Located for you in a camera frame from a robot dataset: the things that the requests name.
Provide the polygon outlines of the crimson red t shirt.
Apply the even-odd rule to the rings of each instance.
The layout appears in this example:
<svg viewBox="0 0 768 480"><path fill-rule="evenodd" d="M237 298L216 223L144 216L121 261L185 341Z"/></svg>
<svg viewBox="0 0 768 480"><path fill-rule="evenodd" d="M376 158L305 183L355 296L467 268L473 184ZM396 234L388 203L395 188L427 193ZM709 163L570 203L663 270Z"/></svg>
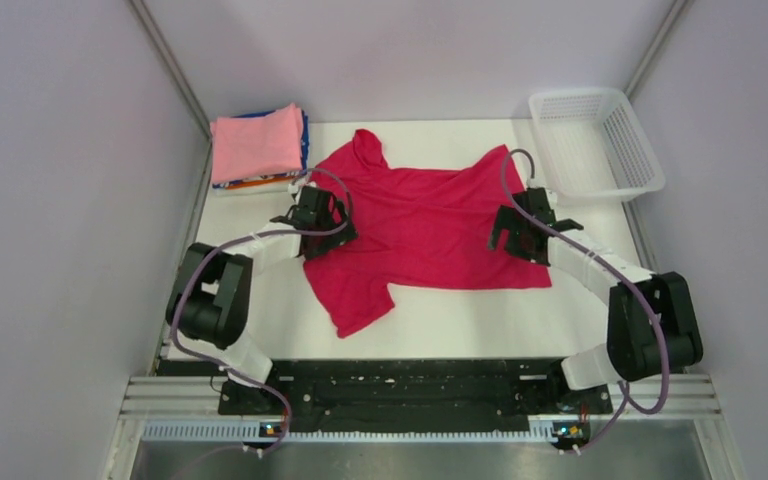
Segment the crimson red t shirt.
<svg viewBox="0 0 768 480"><path fill-rule="evenodd" d="M547 268L487 247L498 208L524 186L515 168L500 174L499 145L462 170L393 168L379 138L357 130L319 163L312 179L353 203L358 237L307 260L305 276L339 338L395 307L389 287L445 290L542 289Z"/></svg>

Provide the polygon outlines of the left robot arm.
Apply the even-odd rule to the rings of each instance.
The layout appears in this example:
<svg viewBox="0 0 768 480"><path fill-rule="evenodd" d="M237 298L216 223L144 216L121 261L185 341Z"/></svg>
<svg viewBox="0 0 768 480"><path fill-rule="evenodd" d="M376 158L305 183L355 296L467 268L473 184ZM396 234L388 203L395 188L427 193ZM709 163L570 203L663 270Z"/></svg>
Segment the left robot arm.
<svg viewBox="0 0 768 480"><path fill-rule="evenodd" d="M289 260L313 260L357 239L351 194L317 185L300 187L286 213L260 229L213 246L185 251L169 296L166 321L175 348L210 362L243 386L243 401L257 413L279 404L269 379L273 362L248 331L257 276Z"/></svg>

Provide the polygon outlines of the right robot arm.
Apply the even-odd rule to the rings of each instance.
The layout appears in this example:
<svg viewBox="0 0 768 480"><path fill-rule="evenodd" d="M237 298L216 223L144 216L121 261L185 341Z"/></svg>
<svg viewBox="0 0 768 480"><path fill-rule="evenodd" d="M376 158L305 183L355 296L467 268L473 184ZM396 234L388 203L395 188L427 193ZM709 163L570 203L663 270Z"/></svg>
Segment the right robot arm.
<svg viewBox="0 0 768 480"><path fill-rule="evenodd" d="M635 382L699 363L704 347L686 279L626 261L572 219L557 219L543 188L528 189L500 206L488 241L531 264L576 279L607 307L603 343L552 364L546 397L572 412L587 390Z"/></svg>

